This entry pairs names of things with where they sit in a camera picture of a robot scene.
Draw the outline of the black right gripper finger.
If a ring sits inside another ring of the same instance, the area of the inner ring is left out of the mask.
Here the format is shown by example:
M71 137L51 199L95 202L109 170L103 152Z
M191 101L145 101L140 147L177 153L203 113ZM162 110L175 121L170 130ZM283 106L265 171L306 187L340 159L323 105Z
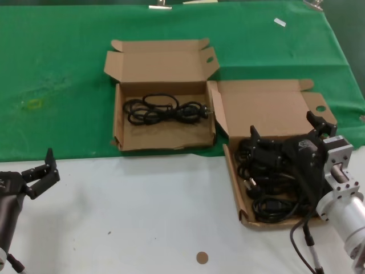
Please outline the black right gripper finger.
M330 138L336 135L337 126L328 122L322 116L316 116L312 111L308 111L306 119L313 127L308 136L321 138L323 135L327 135Z
M250 168L283 168L283 141L262 138L254 126L250 126Z

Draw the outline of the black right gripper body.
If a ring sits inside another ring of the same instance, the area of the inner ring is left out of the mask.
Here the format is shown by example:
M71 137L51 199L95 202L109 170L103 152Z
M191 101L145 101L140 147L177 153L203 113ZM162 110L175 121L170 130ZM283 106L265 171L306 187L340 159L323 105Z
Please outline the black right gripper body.
M295 178L299 181L312 206L323 195L323 155L319 152L321 138L317 130L292 136L283 141L282 152L288 158Z

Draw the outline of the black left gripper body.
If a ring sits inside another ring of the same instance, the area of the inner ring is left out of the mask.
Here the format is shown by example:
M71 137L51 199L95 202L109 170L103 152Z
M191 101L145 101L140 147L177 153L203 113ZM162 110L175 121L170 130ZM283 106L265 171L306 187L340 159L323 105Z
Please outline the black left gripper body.
M27 182L19 172L1 171L1 197L12 195L28 195Z

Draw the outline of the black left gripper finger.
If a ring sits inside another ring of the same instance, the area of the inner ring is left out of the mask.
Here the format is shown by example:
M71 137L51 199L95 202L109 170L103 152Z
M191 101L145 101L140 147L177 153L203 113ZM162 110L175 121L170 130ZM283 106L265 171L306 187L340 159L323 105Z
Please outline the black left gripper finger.
M47 154L43 165L31 168L29 170L25 170L21 172L21 175L23 179L41 179L52 171L52 167L53 167L53 150L52 148L49 148L47 150Z
M60 181L59 171L57 169L57 163L53 154L53 167L52 171L41 179L27 179L27 184L31 182L35 182L29 188L29 196L31 199L36 199L53 185L55 185L58 181Z

